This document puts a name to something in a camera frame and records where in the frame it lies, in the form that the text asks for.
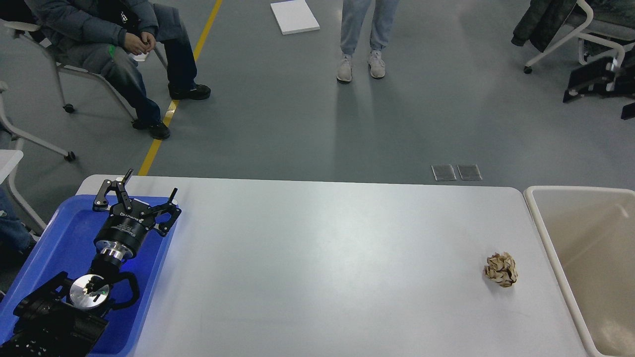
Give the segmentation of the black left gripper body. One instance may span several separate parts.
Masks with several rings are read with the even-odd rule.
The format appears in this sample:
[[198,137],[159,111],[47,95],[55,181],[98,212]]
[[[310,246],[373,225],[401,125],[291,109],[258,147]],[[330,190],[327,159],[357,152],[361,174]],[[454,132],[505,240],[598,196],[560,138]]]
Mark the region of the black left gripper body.
[[[105,197],[96,197],[94,210],[108,212],[108,217],[94,239],[97,260],[129,260],[135,258],[147,235],[152,222],[149,221],[149,203],[132,199],[128,205],[122,200],[113,206]],[[159,222],[169,218],[168,214],[158,218]]]

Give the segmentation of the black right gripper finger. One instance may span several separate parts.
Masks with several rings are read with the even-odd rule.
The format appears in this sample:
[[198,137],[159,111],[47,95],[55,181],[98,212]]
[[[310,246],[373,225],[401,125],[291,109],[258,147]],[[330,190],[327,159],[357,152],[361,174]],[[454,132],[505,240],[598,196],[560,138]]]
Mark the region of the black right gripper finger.
[[585,95],[617,96],[614,85],[616,76],[614,62],[615,59],[612,57],[603,57],[573,70],[563,95],[563,103]]

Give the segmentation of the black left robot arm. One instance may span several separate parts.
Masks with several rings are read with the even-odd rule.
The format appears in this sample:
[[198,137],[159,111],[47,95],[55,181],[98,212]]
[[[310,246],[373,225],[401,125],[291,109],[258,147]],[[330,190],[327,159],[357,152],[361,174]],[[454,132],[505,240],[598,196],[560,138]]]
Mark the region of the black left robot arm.
[[131,177],[63,202],[1,301],[3,357],[125,357],[140,337],[181,214]]

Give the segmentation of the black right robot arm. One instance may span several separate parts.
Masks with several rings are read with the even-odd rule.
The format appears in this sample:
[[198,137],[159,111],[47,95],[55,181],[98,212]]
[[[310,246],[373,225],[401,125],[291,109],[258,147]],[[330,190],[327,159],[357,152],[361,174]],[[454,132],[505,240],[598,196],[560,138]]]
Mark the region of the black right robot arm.
[[563,94],[563,102],[571,102],[585,96],[634,98],[634,50],[626,52],[621,67],[615,58],[602,57],[571,71],[569,84]]

